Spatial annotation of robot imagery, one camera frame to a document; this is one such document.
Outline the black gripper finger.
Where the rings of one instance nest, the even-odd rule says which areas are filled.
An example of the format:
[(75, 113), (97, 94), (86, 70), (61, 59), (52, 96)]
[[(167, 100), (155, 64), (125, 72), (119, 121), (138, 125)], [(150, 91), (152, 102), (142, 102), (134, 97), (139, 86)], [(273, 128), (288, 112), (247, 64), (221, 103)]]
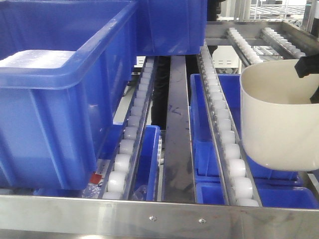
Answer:
[(319, 73), (319, 55), (303, 56), (295, 64), (295, 70), (299, 78), (309, 74)]

